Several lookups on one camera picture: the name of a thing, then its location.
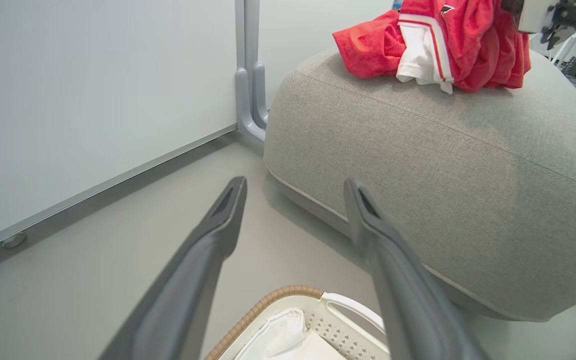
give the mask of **white partition panel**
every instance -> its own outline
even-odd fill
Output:
[[[320,51],[336,47],[334,32],[373,20],[393,0],[260,0],[258,61],[265,66],[268,107],[284,76]]]
[[[0,240],[233,130],[235,70],[233,0],[0,0]]]

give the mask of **red towel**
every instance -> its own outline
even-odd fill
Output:
[[[500,6],[500,0],[405,0],[401,14],[390,10],[333,36],[346,68],[360,78],[395,75],[407,48],[400,27],[412,27],[431,37],[430,82],[454,83],[466,92],[515,89],[530,70],[530,44]]]

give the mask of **gray floor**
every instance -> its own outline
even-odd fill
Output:
[[[279,193],[262,148],[228,134],[30,228],[0,248],[0,360],[94,360],[228,180],[248,179],[201,356],[261,297],[311,285],[378,311],[350,242]],[[548,323],[463,312],[494,360],[576,359],[576,306]]]

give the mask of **white basket handle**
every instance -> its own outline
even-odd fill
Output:
[[[326,309],[329,310],[330,313],[334,314],[334,316],[338,317],[341,321],[345,322],[348,326],[352,328],[359,328],[359,325],[352,322],[348,317],[345,317],[341,312],[336,310],[334,307],[330,305],[339,305],[348,310],[352,310],[357,315],[361,316],[362,318],[366,319],[369,323],[371,323],[375,328],[377,328],[382,333],[386,333],[386,328],[384,327],[384,321],[382,317],[377,315],[373,310],[370,310],[365,305],[354,301],[351,298],[345,297],[340,294],[331,294],[328,292],[324,292],[321,296],[321,300],[325,302]]]

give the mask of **black and white logo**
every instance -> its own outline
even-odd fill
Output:
[[[444,16],[447,12],[454,10],[455,8],[450,5],[443,5],[441,11],[439,11],[439,15]]]

